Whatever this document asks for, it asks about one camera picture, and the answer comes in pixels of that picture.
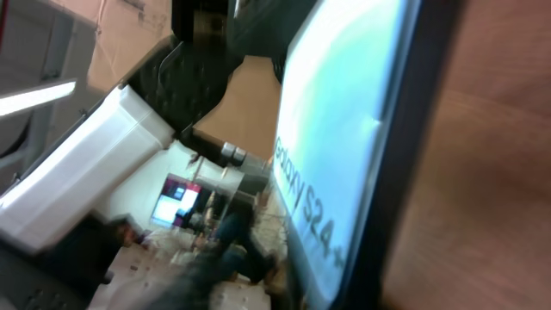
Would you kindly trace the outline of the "Samsung Galaxy smartphone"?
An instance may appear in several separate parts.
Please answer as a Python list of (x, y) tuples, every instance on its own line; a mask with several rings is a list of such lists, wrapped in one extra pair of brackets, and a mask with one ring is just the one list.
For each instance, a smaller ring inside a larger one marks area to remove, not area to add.
[(271, 172), (291, 308), (377, 308), (463, 6), (318, 1), (291, 42)]

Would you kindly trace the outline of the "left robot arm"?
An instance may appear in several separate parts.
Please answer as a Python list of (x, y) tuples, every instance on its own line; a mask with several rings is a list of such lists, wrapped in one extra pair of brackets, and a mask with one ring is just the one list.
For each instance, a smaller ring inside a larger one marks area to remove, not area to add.
[(90, 67), (110, 92), (39, 156), (1, 197), (1, 241), (35, 254), (57, 244), (154, 155), (179, 143), (212, 160), (232, 82), (266, 58), (281, 80), (311, 1), (107, 1)]

